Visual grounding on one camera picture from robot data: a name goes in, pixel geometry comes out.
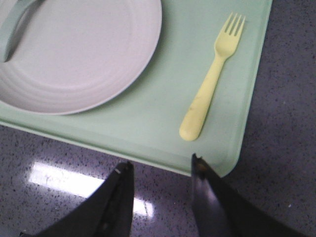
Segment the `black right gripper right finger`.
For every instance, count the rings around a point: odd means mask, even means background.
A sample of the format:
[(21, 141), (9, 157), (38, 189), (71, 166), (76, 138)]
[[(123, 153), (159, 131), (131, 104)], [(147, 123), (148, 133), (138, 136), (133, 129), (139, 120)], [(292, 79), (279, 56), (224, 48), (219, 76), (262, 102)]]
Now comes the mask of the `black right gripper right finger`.
[(203, 160), (192, 155), (192, 210), (200, 237), (301, 237), (244, 199)]

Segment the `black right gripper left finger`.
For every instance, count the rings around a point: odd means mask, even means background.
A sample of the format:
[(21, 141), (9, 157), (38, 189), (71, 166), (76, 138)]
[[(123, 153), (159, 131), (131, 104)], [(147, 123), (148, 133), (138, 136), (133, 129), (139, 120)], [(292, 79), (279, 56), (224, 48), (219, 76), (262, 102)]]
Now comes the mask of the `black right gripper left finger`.
[(119, 163), (80, 206), (36, 237), (128, 237), (133, 220), (134, 166)]

